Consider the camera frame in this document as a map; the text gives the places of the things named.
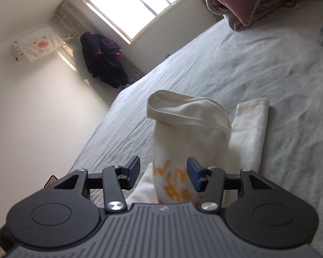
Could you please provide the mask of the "white shirt with orange print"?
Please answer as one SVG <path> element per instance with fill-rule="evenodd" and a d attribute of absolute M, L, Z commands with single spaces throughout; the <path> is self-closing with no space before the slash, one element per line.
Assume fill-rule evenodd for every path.
<path fill-rule="evenodd" d="M 187 159 L 228 174 L 258 171 L 270 102 L 255 98 L 239 103 L 231 121 L 215 100 L 159 90 L 148 98 L 146 116 L 155 121 L 152 160 L 132 194 L 134 203 L 199 204 L 187 174 Z"/>

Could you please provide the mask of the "smartphone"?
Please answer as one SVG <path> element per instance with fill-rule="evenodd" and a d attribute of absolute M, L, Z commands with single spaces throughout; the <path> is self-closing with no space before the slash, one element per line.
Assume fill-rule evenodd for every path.
<path fill-rule="evenodd" d="M 51 185 L 51 184 L 55 183 L 56 181 L 58 181 L 58 178 L 55 175 L 51 175 L 43 187 Z"/>

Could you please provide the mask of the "grey bed sheet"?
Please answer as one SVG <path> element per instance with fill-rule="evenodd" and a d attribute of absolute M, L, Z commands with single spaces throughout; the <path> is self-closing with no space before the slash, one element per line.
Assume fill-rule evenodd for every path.
<path fill-rule="evenodd" d="M 319 215 L 313 246 L 323 254 L 323 0 L 295 0 L 240 32 L 220 21 L 125 90 L 73 168 L 100 172 L 138 155 L 152 158 L 154 123 L 146 117 L 157 90 L 207 97 L 234 117 L 236 105 L 266 98 L 271 106 L 260 173 L 310 203 Z"/>

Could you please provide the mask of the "dark jacket hanging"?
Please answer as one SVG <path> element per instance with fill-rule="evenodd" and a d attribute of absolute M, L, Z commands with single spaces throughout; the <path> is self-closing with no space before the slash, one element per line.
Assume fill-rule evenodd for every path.
<path fill-rule="evenodd" d="M 88 71 L 93 78 L 115 89 L 129 86 L 126 70 L 120 62 L 122 49 L 104 35 L 84 33 L 80 37 L 83 57 Z"/>

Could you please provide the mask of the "folded pink white quilt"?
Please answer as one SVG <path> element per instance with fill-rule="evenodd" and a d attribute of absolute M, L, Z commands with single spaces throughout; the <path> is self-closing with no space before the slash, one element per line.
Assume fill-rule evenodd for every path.
<path fill-rule="evenodd" d="M 243 24 L 238 18 L 219 1 L 206 0 L 206 5 L 214 15 L 222 16 L 232 30 L 239 31 L 243 29 Z"/>

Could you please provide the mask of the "window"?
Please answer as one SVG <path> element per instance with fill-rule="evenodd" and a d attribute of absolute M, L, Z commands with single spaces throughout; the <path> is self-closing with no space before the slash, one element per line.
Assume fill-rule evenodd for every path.
<path fill-rule="evenodd" d="M 85 0 L 128 45 L 153 21 L 181 0 Z"/>

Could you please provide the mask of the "wall air conditioner with cover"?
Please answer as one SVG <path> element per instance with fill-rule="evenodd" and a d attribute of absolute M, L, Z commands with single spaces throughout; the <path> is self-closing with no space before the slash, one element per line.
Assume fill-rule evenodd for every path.
<path fill-rule="evenodd" d="M 63 45 L 65 42 L 50 27 L 45 27 L 14 41 L 11 54 L 16 61 L 26 58 L 35 62 Z"/>

